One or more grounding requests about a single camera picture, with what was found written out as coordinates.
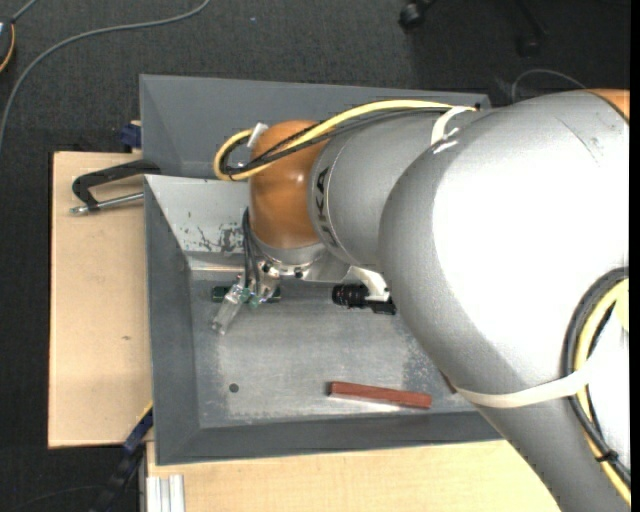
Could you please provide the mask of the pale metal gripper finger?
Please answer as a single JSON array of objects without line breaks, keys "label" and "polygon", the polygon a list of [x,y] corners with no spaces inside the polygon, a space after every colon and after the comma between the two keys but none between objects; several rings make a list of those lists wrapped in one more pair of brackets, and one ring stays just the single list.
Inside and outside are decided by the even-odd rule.
[{"label": "pale metal gripper finger", "polygon": [[238,283],[230,287],[217,286],[212,296],[219,305],[212,327],[217,334],[224,335],[242,307],[242,286]]}]

